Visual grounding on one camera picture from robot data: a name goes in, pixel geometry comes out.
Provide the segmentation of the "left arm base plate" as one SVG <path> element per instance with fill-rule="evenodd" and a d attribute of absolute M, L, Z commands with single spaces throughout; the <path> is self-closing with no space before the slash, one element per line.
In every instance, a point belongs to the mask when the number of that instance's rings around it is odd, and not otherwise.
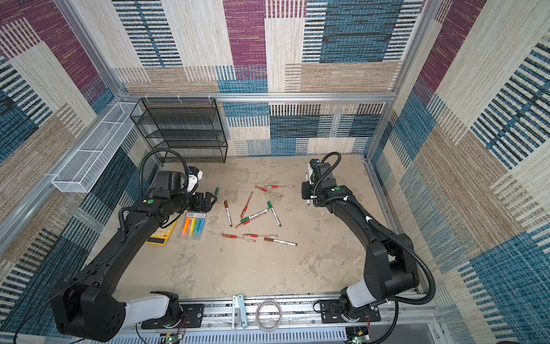
<path fill-rule="evenodd" d="M 179 309 L 168 310 L 162 318 L 147 320 L 140 327 L 142 330 L 200 328 L 203 312 L 204 304 L 180 304 Z"/>

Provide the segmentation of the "brown cap marker bottom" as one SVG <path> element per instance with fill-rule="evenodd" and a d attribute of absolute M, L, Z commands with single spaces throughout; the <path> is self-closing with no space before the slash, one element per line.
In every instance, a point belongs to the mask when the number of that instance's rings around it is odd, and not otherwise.
<path fill-rule="evenodd" d="M 295 242 L 289 242 L 289 241 L 285 241 L 285 240 L 282 240 L 282 239 L 277 239 L 277 238 L 274 238 L 274 237 L 265 237 L 264 241 L 278 243 L 278 244 L 282 244 L 282 245 L 289 245 L 289 246 L 293 246 L 293 247 L 297 246 L 297 243 L 295 243 Z"/>

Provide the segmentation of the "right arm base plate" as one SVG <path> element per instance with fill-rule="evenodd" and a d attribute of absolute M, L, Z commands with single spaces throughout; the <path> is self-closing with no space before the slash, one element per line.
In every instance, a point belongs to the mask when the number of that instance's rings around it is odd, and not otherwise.
<path fill-rule="evenodd" d="M 313 305 L 314 311 L 319 313 L 322 323 L 366 323 L 380 322 L 381 316 L 377 308 L 365 305 L 354 308 L 341 300 L 317 300 Z"/>

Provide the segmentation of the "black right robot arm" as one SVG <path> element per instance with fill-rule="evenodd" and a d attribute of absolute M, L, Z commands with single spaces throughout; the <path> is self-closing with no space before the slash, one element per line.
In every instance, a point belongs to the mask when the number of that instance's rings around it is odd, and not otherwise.
<path fill-rule="evenodd" d="M 340 292 L 342 317 L 349 322 L 357 320 L 365 308 L 386 301 L 408 305 L 431 302 L 436 283 L 428 265 L 415 253 L 408 235 L 396 234 L 382 225 L 347 186 L 337 183 L 333 170 L 341 160 L 338 152 L 312 159 L 302 183 L 302 199 L 339 218 L 365 249 L 362 279 Z"/>

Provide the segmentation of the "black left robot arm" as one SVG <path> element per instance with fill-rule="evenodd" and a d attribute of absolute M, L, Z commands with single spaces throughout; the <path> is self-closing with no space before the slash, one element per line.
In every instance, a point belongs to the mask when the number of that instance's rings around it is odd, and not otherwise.
<path fill-rule="evenodd" d="M 107 342 L 121 329 L 149 320 L 177 325 L 182 310 L 175 293 L 157 291 L 145 298 L 120 302 L 113 293 L 133 258 L 157 229 L 172 225 L 186 211 L 208 212 L 212 205 L 197 192 L 201 172 L 180 153 L 166 149 L 183 171 L 160 171 L 138 200 L 118 212 L 117 233 L 70 281 L 59 280 L 49 303 L 59 333 Z"/>

